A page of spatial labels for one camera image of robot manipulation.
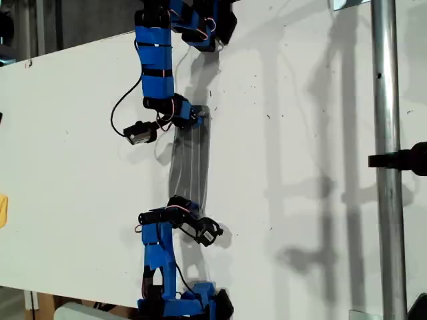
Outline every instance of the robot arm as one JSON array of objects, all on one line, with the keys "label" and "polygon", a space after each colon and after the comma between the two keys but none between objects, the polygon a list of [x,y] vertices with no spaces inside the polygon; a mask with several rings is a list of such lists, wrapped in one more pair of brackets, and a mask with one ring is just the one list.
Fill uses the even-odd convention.
[{"label": "robot arm", "polygon": [[144,1],[144,10],[135,14],[136,43],[142,66],[143,106],[156,111],[157,119],[138,121],[123,131],[132,145],[155,141],[157,130],[169,123],[182,129],[201,124],[191,103],[175,93],[171,30],[182,33],[183,41],[199,51],[213,52],[217,41],[230,41],[236,26],[232,2],[195,0],[190,7],[182,0]]},{"label": "robot arm", "polygon": [[[182,277],[173,253],[172,230],[187,223],[195,230],[193,239],[206,247],[214,243],[223,230],[212,219],[198,219],[197,204],[183,197],[172,197],[166,207],[141,213],[138,217],[142,226],[144,251],[144,273],[142,283],[143,299],[138,301],[140,315],[150,319],[228,320],[234,308],[227,293],[216,293],[213,283],[197,283],[192,289],[176,299],[176,270]],[[162,285],[153,284],[155,271],[159,269]]]}]

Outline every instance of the floor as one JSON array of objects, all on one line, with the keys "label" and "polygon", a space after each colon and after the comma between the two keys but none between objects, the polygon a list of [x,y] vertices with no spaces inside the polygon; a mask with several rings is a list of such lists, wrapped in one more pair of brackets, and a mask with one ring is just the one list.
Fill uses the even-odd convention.
[{"label": "floor", "polygon": [[25,303],[22,290],[0,288],[0,319],[25,319]]}]

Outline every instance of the black connector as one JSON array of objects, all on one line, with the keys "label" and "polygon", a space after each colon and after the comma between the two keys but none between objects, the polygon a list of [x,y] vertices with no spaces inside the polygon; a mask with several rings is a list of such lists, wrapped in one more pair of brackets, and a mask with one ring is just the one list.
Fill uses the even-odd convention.
[{"label": "black connector", "polygon": [[205,247],[213,244],[217,236],[222,235],[224,230],[221,229],[214,220],[204,217],[197,221],[196,225],[191,225],[196,231],[195,242],[201,243]]},{"label": "black connector", "polygon": [[216,319],[229,320],[234,313],[234,307],[228,297],[227,291],[221,289],[213,300],[216,302]]},{"label": "black connector", "polygon": [[220,0],[218,3],[218,22],[216,37],[227,45],[232,38],[234,29],[238,24],[238,19],[233,13],[233,2],[236,0]]},{"label": "black connector", "polygon": [[135,125],[124,129],[123,134],[132,145],[151,143],[157,139],[157,131],[150,122],[137,121]]},{"label": "black connector", "polygon": [[427,176],[427,142],[419,142],[411,150],[399,150],[385,155],[369,156],[369,168],[412,170],[416,175]]}]

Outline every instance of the metal pole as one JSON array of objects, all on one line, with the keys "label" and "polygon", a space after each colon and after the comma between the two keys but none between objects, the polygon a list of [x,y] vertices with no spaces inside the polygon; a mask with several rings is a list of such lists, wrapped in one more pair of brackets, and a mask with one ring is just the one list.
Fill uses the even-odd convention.
[{"label": "metal pole", "polygon": [[[400,149],[396,4],[371,0],[376,154]],[[384,320],[407,320],[402,177],[377,169]]]},{"label": "metal pole", "polygon": [[46,54],[45,43],[45,7],[43,0],[36,0],[36,16],[37,16],[37,42],[39,45],[38,55]]}]

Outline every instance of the yellow object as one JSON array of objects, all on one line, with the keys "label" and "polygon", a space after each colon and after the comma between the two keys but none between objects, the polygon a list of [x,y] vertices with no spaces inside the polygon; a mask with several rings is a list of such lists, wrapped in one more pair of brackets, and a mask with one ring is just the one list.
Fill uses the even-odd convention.
[{"label": "yellow object", "polygon": [[7,202],[5,195],[0,195],[0,228],[4,227],[7,222]]}]

